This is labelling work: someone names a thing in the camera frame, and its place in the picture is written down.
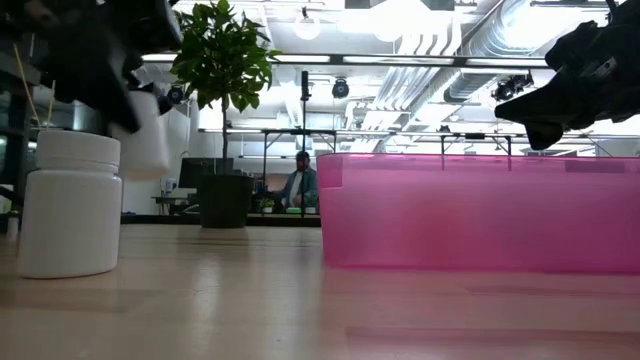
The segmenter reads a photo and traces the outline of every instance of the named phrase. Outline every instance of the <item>tree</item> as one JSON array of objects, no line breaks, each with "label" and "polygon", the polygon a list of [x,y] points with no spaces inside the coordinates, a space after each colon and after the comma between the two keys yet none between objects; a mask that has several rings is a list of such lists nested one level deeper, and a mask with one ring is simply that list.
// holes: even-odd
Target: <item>tree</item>
[{"label": "tree", "polygon": [[271,87],[271,61],[277,50],[269,50],[271,40],[260,32],[263,26],[244,12],[237,16],[227,0],[217,5],[196,4],[192,14],[177,12],[184,40],[173,61],[171,73],[186,85],[185,94],[198,94],[198,107],[222,100],[222,158],[227,169],[227,109],[233,104],[240,112],[260,105],[259,92]]}]

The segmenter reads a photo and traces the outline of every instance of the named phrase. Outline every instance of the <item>ceiling light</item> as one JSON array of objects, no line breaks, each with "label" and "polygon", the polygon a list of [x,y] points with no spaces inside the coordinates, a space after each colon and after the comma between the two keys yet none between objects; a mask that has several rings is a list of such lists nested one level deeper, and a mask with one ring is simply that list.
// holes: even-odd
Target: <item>ceiling light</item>
[{"label": "ceiling light", "polygon": [[345,56],[343,61],[347,64],[381,64],[381,65],[404,65],[404,66],[451,66],[453,59],[449,57],[424,57],[424,56]]},{"label": "ceiling light", "polygon": [[[222,133],[222,129],[198,129],[200,132]],[[262,130],[259,129],[228,129],[229,134],[260,134]]]},{"label": "ceiling light", "polygon": [[491,69],[481,69],[481,68],[464,68],[460,69],[463,74],[504,74],[504,75],[527,75],[529,74],[529,69],[499,69],[499,68],[491,68]]},{"label": "ceiling light", "polygon": [[371,10],[344,12],[338,22],[338,30],[351,34],[374,34],[383,42],[393,42],[402,36],[402,30],[389,23],[391,17],[388,14],[381,18],[379,13]]},{"label": "ceiling light", "polygon": [[336,135],[391,135],[391,131],[336,131]]},{"label": "ceiling light", "polygon": [[546,69],[549,66],[542,58],[471,58],[465,63],[467,66],[490,66],[500,67],[520,67],[524,69],[540,68]]},{"label": "ceiling light", "polygon": [[[178,2],[173,9],[191,13],[193,6],[195,4],[209,4],[209,0],[182,0]],[[304,6],[307,9],[317,9],[322,10],[325,8],[325,3],[323,1],[288,1],[288,0],[275,0],[275,1],[231,1],[231,6],[240,6],[240,7],[266,7],[266,8],[275,8],[275,7],[289,7],[289,8],[297,8],[300,6]]]},{"label": "ceiling light", "polygon": [[329,55],[277,55],[278,63],[328,63]]},{"label": "ceiling light", "polygon": [[437,136],[437,135],[435,135],[433,133],[410,132],[410,131],[399,132],[396,135],[402,135],[402,136]]},{"label": "ceiling light", "polygon": [[386,0],[372,7],[369,21],[376,36],[391,39],[396,34],[426,34],[440,23],[434,12],[420,0]]},{"label": "ceiling light", "polygon": [[173,62],[177,54],[149,54],[143,55],[142,60],[150,62]]},{"label": "ceiling light", "polygon": [[[304,23],[303,21],[305,20],[311,20],[312,23]],[[320,20],[315,16],[308,16],[305,18],[300,14],[293,23],[293,31],[302,40],[313,40],[317,38],[318,35],[320,35],[321,30]]]}]

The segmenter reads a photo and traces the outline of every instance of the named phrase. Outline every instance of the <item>wooden table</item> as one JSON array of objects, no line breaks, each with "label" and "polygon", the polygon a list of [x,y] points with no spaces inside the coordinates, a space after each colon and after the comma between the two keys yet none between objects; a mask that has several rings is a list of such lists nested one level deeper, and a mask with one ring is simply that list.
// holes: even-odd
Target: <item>wooden table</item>
[{"label": "wooden table", "polygon": [[640,277],[325,269],[320,229],[131,225],[99,276],[15,277],[0,359],[640,359]]}]

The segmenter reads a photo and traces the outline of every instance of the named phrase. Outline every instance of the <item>white container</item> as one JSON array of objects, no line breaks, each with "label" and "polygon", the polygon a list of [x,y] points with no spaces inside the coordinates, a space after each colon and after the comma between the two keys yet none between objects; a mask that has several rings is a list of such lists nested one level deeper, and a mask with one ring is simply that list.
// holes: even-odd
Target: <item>white container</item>
[{"label": "white container", "polygon": [[176,187],[176,179],[166,179],[164,182],[164,197],[172,197],[174,187]]},{"label": "white container", "polygon": [[10,216],[7,222],[7,236],[9,242],[16,242],[20,233],[20,219],[17,216]]},{"label": "white container", "polygon": [[118,262],[122,180],[117,140],[43,131],[27,177],[18,274],[64,278],[112,270]]},{"label": "white container", "polygon": [[160,117],[156,97],[144,91],[129,92],[140,130],[134,134],[111,125],[113,137],[120,140],[120,174],[132,181],[158,180],[169,172],[167,119]]}]

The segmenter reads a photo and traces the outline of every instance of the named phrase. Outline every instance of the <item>man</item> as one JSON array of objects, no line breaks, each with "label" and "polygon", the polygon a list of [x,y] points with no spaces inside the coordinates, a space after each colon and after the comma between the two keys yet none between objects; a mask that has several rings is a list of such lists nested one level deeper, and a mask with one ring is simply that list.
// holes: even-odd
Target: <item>man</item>
[{"label": "man", "polygon": [[306,197],[318,195],[318,180],[315,170],[309,167],[310,162],[306,151],[300,151],[296,155],[296,171],[289,175],[287,184],[280,192],[285,209],[301,207],[303,195]]}]

